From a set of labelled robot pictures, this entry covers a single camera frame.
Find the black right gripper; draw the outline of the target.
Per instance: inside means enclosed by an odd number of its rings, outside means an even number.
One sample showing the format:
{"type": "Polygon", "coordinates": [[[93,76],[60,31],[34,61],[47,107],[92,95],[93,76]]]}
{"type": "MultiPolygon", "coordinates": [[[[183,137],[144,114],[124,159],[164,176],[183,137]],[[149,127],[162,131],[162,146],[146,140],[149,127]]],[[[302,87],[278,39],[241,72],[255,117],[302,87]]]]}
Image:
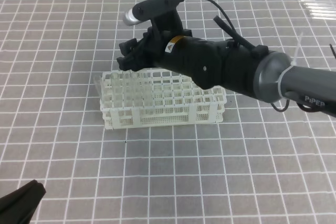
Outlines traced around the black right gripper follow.
{"type": "Polygon", "coordinates": [[[172,52],[166,52],[166,48],[173,38],[190,37],[191,35],[190,29],[183,30],[181,35],[163,31],[157,39],[152,29],[149,28],[140,41],[133,38],[119,44],[122,54],[117,58],[119,69],[139,71],[145,68],[163,68],[179,71],[183,67],[183,58],[172,52]]]}

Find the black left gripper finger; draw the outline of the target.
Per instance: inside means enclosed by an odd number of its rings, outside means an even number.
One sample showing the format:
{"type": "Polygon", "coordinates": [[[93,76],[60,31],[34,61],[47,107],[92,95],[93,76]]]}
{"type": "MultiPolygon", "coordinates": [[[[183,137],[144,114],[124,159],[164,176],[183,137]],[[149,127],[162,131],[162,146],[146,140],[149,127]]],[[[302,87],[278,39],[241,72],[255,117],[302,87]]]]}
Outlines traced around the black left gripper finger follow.
{"type": "Polygon", "coordinates": [[[42,183],[32,180],[1,198],[1,223],[30,223],[46,190],[42,183]]]}

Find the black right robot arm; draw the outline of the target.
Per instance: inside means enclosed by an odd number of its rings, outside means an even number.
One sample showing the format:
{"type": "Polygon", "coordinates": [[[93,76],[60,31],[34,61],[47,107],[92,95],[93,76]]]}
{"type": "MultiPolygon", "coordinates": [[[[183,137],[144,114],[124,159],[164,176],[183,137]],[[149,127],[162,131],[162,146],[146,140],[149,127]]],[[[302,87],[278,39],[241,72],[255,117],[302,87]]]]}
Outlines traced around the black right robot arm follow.
{"type": "Polygon", "coordinates": [[[266,103],[282,98],[305,112],[335,116],[335,72],[295,66],[283,52],[253,49],[233,40],[209,41],[181,32],[149,28],[141,40],[120,44],[123,71],[163,68],[190,77],[206,90],[215,86],[266,103]]]}

